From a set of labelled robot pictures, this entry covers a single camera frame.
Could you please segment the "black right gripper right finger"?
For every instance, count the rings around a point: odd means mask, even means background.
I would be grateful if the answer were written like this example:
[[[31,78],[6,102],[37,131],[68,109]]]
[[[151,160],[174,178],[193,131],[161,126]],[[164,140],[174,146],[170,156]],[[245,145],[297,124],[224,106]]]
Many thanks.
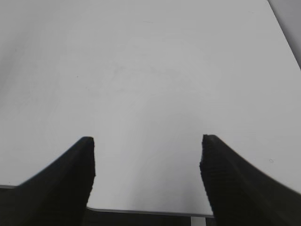
[[[237,154],[216,135],[204,135],[200,174],[216,225],[299,226],[301,195]]]

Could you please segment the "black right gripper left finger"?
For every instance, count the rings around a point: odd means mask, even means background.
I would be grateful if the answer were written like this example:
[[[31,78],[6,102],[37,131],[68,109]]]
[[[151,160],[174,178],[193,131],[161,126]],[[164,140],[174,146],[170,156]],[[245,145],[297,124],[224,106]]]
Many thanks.
[[[0,195],[2,226],[80,226],[95,178],[95,143],[82,137],[57,160]]]

